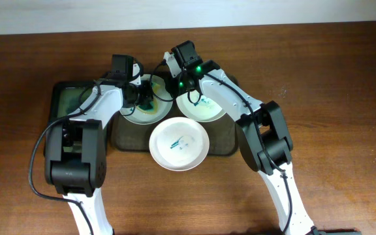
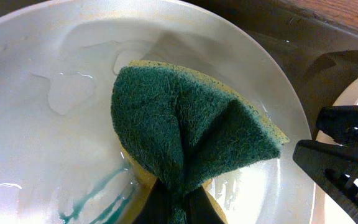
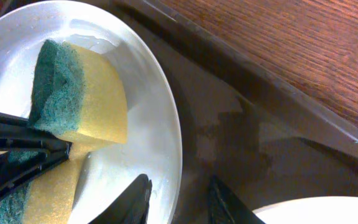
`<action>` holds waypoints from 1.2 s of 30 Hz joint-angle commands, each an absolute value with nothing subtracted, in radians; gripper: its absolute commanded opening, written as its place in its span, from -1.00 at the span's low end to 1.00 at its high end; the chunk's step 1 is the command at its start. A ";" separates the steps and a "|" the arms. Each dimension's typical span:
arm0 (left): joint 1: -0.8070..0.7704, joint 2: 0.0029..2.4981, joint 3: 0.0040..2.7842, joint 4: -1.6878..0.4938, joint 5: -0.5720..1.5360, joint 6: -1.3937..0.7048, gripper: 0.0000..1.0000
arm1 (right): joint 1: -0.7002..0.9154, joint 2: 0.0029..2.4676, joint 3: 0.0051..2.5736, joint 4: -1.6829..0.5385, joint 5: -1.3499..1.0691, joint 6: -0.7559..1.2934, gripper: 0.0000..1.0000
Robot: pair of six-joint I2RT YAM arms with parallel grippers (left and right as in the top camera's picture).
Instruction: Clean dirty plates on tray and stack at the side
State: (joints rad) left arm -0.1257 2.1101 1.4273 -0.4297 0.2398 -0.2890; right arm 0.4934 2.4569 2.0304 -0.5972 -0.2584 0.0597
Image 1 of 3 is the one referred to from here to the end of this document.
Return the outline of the yellow green sponge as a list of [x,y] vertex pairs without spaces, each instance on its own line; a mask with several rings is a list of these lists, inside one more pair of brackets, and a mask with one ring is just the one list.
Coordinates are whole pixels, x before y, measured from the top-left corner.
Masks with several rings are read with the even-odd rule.
[[148,81],[141,81],[141,85],[138,88],[139,98],[136,107],[144,114],[157,114],[159,105],[157,100],[153,96],[152,87]]

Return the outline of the light grey plate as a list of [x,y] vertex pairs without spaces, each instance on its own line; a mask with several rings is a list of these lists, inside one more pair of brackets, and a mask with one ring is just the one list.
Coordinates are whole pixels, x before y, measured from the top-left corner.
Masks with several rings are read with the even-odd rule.
[[[171,95],[165,89],[165,81],[156,75],[152,78],[153,91],[162,99],[171,99]],[[149,125],[163,119],[171,110],[172,102],[163,102],[153,97],[153,100],[146,105],[138,105],[135,108],[122,108],[120,113],[128,121],[140,124]]]

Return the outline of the pink plate with green stain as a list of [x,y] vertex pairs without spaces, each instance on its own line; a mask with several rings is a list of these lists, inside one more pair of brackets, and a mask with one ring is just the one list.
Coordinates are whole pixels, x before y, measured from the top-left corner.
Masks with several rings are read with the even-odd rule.
[[209,148],[205,128],[187,117],[160,122],[149,138],[149,152],[155,162],[176,172],[197,167],[206,158]]

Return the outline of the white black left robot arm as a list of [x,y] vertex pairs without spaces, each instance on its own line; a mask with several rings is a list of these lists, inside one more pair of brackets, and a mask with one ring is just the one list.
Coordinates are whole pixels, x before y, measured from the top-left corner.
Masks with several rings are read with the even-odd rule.
[[109,72],[81,90],[77,107],[50,122],[45,141],[45,179],[66,202],[80,234],[113,234],[102,201],[106,177],[106,132],[122,108],[140,104],[146,92],[141,71]]

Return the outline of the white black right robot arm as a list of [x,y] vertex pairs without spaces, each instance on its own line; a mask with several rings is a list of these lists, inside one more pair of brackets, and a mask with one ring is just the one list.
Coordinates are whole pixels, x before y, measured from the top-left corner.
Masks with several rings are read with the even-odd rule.
[[238,126],[241,155],[264,180],[283,234],[318,234],[298,192],[292,171],[292,139],[279,105],[256,100],[230,80],[214,61],[190,68],[168,62],[181,95],[197,90],[216,102]]

